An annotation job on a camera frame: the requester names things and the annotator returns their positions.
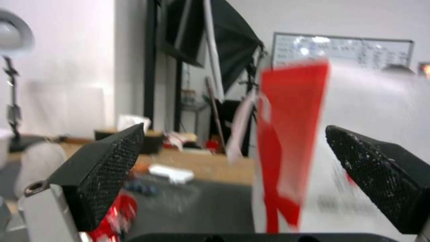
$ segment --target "whiteboard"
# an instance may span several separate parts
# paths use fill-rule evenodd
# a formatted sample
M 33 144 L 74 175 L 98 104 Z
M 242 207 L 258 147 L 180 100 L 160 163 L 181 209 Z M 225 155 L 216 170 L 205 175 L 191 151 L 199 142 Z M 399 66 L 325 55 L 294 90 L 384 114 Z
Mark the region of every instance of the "whiteboard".
M 411 40 L 275 33 L 272 67 L 324 56 L 354 60 L 371 69 L 382 69 L 387 64 L 409 66 L 413 46 Z

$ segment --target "white container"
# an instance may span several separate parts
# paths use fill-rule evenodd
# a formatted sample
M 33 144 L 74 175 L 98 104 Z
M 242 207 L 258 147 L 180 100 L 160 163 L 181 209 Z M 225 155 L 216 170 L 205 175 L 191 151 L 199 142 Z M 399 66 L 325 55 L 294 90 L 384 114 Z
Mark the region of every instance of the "white container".
M 12 132 L 7 129 L 0 129 L 0 169 L 6 164 L 9 153 L 9 139 Z

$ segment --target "black gray mat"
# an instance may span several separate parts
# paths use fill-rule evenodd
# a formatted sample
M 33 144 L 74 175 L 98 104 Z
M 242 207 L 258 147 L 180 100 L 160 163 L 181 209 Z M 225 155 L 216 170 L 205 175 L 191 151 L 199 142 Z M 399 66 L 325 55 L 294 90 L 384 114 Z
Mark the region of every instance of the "black gray mat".
M 6 200 L 17 200 L 13 192 L 15 180 L 21 169 L 21 162 L 8 162 L 5 167 L 0 169 L 0 196 Z
M 254 232 L 250 186 L 201 180 L 180 186 L 149 183 L 158 192 L 154 197 L 135 194 L 138 216 L 129 239 L 146 233 Z

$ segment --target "wooden table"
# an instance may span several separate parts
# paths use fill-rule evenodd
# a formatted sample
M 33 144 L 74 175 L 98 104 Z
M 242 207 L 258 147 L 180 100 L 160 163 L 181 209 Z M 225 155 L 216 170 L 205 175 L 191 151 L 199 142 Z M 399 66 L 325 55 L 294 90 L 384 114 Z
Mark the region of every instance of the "wooden table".
M 63 143 L 67 157 L 72 156 L 82 145 Z M 20 154 L 10 154 L 9 161 L 19 161 Z M 163 164 L 175 168 L 189 169 L 196 179 L 251 185 L 254 178 L 254 162 L 248 158 L 240 159 L 230 165 L 225 155 L 205 155 L 191 152 L 162 149 L 158 155 L 139 155 L 137 162 Z M 11 211 L 16 211 L 16 204 L 7 201 Z

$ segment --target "lamp head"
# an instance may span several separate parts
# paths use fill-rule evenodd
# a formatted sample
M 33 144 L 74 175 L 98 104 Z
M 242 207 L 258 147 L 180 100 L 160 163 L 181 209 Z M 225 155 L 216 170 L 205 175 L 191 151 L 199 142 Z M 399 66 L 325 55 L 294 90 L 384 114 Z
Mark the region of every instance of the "lamp head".
M 34 45 L 30 27 L 17 15 L 0 9 L 0 55 L 14 57 Z

